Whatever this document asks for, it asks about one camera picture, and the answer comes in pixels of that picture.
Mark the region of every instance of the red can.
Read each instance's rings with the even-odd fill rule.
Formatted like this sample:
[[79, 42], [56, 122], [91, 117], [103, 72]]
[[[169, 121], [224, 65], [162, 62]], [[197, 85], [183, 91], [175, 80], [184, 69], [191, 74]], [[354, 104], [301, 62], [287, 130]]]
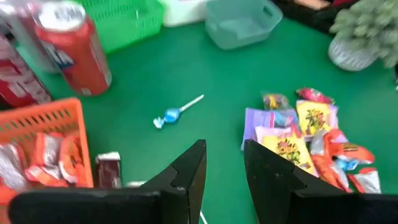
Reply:
[[43, 84], [3, 35], [0, 35], [0, 94], [12, 107], [51, 101]]
[[111, 82], [94, 22], [72, 1], [46, 2], [35, 15], [35, 31], [77, 93], [100, 95]]

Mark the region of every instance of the table surface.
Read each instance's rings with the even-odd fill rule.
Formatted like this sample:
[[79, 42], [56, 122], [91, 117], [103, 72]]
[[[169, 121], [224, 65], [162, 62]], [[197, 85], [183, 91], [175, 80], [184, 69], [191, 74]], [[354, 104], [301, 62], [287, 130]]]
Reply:
[[[331, 38], [287, 19], [260, 44], [219, 49], [204, 24], [173, 29], [108, 55], [114, 81], [83, 103], [91, 158], [119, 151], [123, 182], [148, 180], [197, 139], [206, 139], [208, 165], [203, 213], [208, 223], [257, 223], [240, 145], [245, 108], [262, 108], [261, 91], [316, 88], [339, 106], [348, 139], [376, 156], [384, 193], [398, 193], [395, 175], [398, 95], [392, 70], [381, 62], [362, 72], [334, 66]], [[61, 76], [40, 73], [56, 99], [75, 96]], [[204, 94], [178, 124], [155, 129], [152, 120]]]

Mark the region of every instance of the translucent storage bin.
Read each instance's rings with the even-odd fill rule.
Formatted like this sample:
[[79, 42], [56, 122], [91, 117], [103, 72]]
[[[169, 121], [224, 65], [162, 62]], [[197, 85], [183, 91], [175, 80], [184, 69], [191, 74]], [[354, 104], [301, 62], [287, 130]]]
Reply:
[[205, 20], [207, 0], [160, 0], [165, 6], [163, 25], [176, 27]]
[[206, 5], [206, 31], [222, 49], [234, 49], [267, 39], [282, 19], [268, 0], [217, 0]]

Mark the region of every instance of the orange plastic basket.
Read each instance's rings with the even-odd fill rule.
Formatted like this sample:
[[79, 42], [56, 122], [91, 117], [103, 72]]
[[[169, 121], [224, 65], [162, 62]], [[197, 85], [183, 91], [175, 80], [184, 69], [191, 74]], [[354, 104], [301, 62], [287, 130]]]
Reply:
[[[90, 155], [81, 103], [76, 98], [19, 108], [0, 113], [0, 142], [17, 142], [22, 146], [30, 164], [37, 132], [69, 133], [79, 130], [81, 153], [86, 170], [87, 187], [93, 187]], [[1, 198], [12, 198], [15, 192], [0, 185]], [[0, 201], [0, 223], [8, 223], [7, 204]]]

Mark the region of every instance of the green basket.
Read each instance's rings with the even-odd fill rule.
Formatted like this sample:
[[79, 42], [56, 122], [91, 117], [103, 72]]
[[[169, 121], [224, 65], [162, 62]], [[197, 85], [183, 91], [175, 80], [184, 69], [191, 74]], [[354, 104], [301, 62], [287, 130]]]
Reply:
[[157, 0], [75, 0], [94, 20], [105, 53], [157, 34], [164, 6]]

